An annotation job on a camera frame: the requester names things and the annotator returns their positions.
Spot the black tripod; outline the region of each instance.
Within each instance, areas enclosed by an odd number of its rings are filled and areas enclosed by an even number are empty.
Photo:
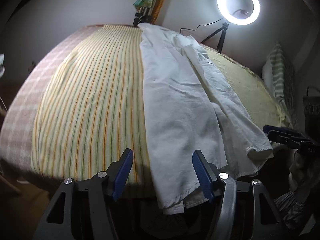
[[[228,29],[229,23],[225,22],[222,24],[222,27],[219,28],[218,30],[216,30],[214,33],[210,34],[208,37],[206,37],[201,43],[205,43],[208,39],[210,39],[211,37],[213,37],[214,35],[216,35],[217,33],[221,32],[221,36],[220,36],[220,40],[218,42],[218,46],[217,46],[217,51],[219,53],[221,53],[222,51],[222,47],[223,47],[223,43],[224,43],[224,39],[226,37],[226,33],[227,33],[227,29]]]

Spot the glowing white ring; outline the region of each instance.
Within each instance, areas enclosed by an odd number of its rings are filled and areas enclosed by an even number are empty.
[[[223,15],[229,22],[238,24],[238,25],[247,25],[253,23],[259,16],[260,13],[260,4],[259,0],[252,0],[253,2],[253,12],[247,19],[237,19],[236,17],[232,16],[227,8],[227,0],[217,0],[218,8]]]

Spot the metal bolt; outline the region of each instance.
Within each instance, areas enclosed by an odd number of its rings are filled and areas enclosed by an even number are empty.
[[[72,182],[72,179],[71,178],[66,178],[64,179],[64,184],[70,184]]]
[[[226,174],[225,172],[222,172],[222,173],[219,174],[219,177],[220,177],[221,179],[227,179],[227,178],[229,178],[229,175]]]
[[[257,186],[260,186],[260,185],[261,185],[261,181],[258,180],[258,179],[254,179],[254,180],[253,180],[253,184],[254,184],[254,185],[257,185]]]
[[[106,175],[107,175],[107,173],[106,173],[105,171],[100,171],[100,172],[98,173],[98,177],[99,177],[99,178],[104,178]]]

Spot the wooden floor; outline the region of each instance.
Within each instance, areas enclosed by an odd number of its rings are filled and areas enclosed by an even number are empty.
[[[15,186],[22,195],[0,182],[0,239],[29,240],[49,203],[48,192],[32,184]]]

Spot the white cloth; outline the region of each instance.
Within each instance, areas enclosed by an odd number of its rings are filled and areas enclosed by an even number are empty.
[[[237,178],[256,173],[272,147],[194,38],[156,25],[139,27],[153,184],[160,209],[180,213],[206,201],[195,191],[195,150]]]

